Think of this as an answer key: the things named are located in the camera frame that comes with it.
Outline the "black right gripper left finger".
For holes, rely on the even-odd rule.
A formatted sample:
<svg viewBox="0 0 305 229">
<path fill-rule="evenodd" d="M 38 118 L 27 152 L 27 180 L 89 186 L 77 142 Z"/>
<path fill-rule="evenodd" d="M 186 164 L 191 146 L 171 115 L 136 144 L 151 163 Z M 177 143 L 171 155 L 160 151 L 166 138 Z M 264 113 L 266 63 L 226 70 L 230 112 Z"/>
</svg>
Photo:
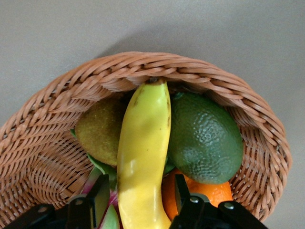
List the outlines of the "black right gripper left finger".
<svg viewBox="0 0 305 229">
<path fill-rule="evenodd" d="M 108 175 L 100 175 L 86 195 L 72 199 L 65 207 L 64 218 L 55 229 L 95 229 L 99 226 L 110 200 Z"/>
</svg>

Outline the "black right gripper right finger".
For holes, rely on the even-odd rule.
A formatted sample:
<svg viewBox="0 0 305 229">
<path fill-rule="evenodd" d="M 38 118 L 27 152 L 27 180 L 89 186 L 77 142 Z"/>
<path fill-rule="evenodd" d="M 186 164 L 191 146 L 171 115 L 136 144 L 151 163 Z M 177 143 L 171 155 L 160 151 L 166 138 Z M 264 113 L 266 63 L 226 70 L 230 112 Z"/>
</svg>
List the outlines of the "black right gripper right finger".
<svg viewBox="0 0 305 229">
<path fill-rule="evenodd" d="M 213 214 L 216 209 L 198 195 L 191 194 L 184 176 L 175 176 L 175 200 L 178 215 L 174 217 L 171 229 L 219 229 L 221 222 Z"/>
</svg>

